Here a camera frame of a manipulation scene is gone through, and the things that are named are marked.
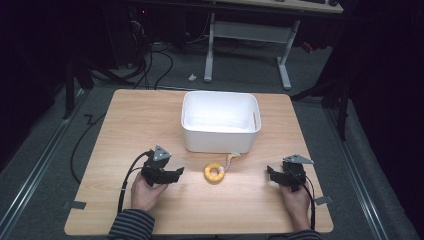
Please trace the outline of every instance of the desk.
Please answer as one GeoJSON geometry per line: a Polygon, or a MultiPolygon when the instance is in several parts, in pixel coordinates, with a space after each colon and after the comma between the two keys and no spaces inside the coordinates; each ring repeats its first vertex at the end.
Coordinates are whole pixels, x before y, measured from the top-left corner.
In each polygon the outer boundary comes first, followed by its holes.
{"type": "MultiPolygon", "coordinates": [[[[252,150],[232,161],[219,184],[208,183],[204,167],[225,162],[225,154],[192,153],[184,148],[181,108],[186,92],[118,90],[99,133],[76,201],[65,225],[69,235],[107,234],[117,212],[126,172],[142,152],[161,145],[172,153],[166,170],[185,167],[152,210],[153,234],[250,234],[292,232],[278,185],[269,181],[266,166],[281,171],[285,156],[309,158],[290,98],[282,94],[253,94],[259,104],[262,128],[252,150]]],[[[142,166],[146,159],[140,159],[142,166]]],[[[305,165],[315,196],[322,196],[314,167],[305,165]]],[[[129,179],[131,186],[135,174],[129,179]]],[[[126,191],[124,208],[130,204],[126,191]]],[[[333,223],[326,205],[316,209],[316,229],[330,232],[333,223]]]]}
{"type": "MultiPolygon", "coordinates": [[[[338,4],[334,7],[328,4],[311,3],[299,0],[285,0],[277,2],[276,0],[216,0],[219,3],[236,3],[245,5],[254,5],[271,8],[287,8],[300,11],[315,11],[322,13],[342,13],[343,8],[338,4]]],[[[215,21],[215,14],[211,14],[209,27],[209,47],[205,64],[205,82],[212,81],[213,72],[213,42],[215,37],[235,38],[253,41],[264,41],[285,44],[281,57],[277,58],[277,65],[280,71],[283,88],[291,89],[290,79],[287,74],[286,61],[290,49],[296,37],[300,20],[296,19],[291,27],[272,27],[256,24],[243,24],[236,22],[215,21]]]]}

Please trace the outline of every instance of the white plastic bin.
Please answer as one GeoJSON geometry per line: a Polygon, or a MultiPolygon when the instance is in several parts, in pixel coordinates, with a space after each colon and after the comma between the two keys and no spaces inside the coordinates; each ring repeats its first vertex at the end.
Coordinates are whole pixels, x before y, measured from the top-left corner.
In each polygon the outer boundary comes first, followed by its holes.
{"type": "Polygon", "coordinates": [[[184,97],[181,125],[191,152],[247,153],[261,129],[261,117],[251,94],[193,91],[184,97]]]}

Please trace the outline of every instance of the dark sleeve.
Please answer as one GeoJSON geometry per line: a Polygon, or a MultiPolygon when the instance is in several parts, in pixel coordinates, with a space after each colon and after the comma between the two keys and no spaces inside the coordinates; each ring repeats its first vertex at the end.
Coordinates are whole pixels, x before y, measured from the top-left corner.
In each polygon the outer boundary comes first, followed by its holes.
{"type": "Polygon", "coordinates": [[[107,239],[150,239],[155,219],[143,210],[125,209],[119,213],[107,239]]]}
{"type": "Polygon", "coordinates": [[[287,240],[321,240],[321,234],[314,230],[304,230],[291,234],[287,240]]]}

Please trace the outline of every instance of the human hand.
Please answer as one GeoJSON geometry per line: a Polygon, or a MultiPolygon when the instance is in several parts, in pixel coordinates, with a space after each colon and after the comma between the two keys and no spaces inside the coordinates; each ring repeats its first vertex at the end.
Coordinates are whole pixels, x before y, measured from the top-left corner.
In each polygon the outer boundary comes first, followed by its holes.
{"type": "Polygon", "coordinates": [[[292,192],[291,187],[280,185],[280,189],[283,193],[286,209],[292,218],[294,231],[311,229],[308,219],[311,200],[305,188],[301,187],[298,191],[292,192]]]}
{"type": "Polygon", "coordinates": [[[149,211],[156,205],[159,196],[167,187],[168,184],[150,187],[139,172],[131,188],[131,208],[149,211]]]}

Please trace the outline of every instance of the white metal desk frame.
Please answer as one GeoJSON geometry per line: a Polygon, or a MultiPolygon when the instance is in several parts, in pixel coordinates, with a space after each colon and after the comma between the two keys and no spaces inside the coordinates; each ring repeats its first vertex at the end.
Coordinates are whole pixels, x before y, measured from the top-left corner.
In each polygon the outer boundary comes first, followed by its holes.
{"type": "Polygon", "coordinates": [[[252,41],[285,43],[284,52],[281,57],[277,57],[277,64],[280,70],[283,88],[291,89],[290,79],[287,74],[286,61],[290,49],[296,37],[300,20],[295,20],[291,28],[274,27],[266,25],[245,24],[236,22],[215,21],[215,13],[211,13],[209,28],[209,48],[206,56],[205,82],[212,81],[213,71],[213,41],[215,37],[236,38],[252,41]]]}

